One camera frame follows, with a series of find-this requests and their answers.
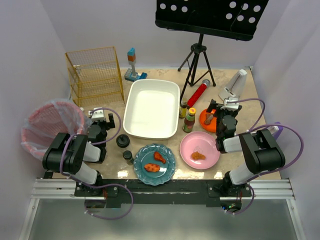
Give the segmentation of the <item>orange plate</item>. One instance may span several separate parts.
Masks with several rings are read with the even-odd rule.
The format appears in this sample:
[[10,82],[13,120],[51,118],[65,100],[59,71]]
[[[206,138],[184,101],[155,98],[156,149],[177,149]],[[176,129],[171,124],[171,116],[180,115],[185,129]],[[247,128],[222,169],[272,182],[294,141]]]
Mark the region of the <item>orange plate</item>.
[[208,132],[215,133],[216,127],[217,127],[217,118],[214,116],[209,124],[205,124],[205,121],[207,119],[207,115],[214,115],[216,112],[215,109],[213,109],[211,112],[207,112],[207,109],[204,109],[200,115],[199,115],[199,123],[200,125]]

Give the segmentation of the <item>black lid shaker jar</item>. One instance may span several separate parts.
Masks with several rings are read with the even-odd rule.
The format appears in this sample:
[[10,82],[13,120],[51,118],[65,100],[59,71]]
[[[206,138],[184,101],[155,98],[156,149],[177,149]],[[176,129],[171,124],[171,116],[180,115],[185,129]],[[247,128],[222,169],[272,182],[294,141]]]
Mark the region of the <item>black lid shaker jar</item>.
[[127,149],[130,146],[130,138],[126,134],[120,134],[116,138],[116,144],[121,149]]

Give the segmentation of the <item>small yellow label bottle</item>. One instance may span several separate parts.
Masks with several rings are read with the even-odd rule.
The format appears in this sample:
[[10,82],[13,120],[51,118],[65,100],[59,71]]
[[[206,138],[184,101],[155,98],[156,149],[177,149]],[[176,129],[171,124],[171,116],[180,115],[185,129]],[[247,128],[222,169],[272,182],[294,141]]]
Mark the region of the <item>small yellow label bottle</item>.
[[180,102],[179,118],[183,119],[186,117],[187,105],[188,105],[188,101],[185,98],[183,98]]

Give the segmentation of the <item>red label sauce bottle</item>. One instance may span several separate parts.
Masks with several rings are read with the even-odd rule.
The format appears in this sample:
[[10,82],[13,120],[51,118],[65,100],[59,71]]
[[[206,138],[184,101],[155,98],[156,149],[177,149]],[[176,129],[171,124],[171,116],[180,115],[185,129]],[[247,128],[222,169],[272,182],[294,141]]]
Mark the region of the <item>red label sauce bottle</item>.
[[196,115],[196,109],[194,107],[191,107],[184,119],[184,124],[182,127],[182,130],[186,133],[190,133],[193,130],[194,124],[195,124],[195,115]]

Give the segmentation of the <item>small black cap spice jar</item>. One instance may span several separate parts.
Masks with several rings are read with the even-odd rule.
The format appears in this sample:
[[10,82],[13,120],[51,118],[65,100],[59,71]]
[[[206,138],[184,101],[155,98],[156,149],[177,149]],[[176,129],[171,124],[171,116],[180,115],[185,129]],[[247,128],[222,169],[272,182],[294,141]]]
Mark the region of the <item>small black cap spice jar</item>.
[[134,162],[134,158],[132,152],[130,150],[125,150],[122,154],[123,158],[125,159],[128,165],[132,165]]

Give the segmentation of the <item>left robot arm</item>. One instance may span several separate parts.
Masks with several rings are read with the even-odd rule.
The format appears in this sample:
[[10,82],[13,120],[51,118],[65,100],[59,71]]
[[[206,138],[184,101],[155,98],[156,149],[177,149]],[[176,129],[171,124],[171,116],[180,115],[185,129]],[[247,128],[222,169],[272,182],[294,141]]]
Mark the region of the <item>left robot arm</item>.
[[45,170],[63,174],[97,186],[101,180],[99,171],[90,168],[87,163],[101,164],[107,154],[107,131],[115,128],[114,116],[103,110],[90,113],[92,125],[77,136],[58,133],[42,158]]

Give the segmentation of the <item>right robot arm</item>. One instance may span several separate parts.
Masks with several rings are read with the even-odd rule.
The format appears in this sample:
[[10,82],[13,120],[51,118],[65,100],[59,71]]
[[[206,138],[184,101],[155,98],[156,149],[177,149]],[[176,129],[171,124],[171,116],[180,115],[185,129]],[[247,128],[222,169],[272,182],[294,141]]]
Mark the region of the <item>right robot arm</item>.
[[269,129],[235,135],[236,116],[241,109],[237,99],[228,98],[223,104],[212,99],[206,110],[207,113],[215,111],[216,149],[221,154],[242,152],[244,157],[244,164],[228,171],[222,182],[212,187],[222,197],[238,195],[253,176],[277,170],[286,163],[285,155]]

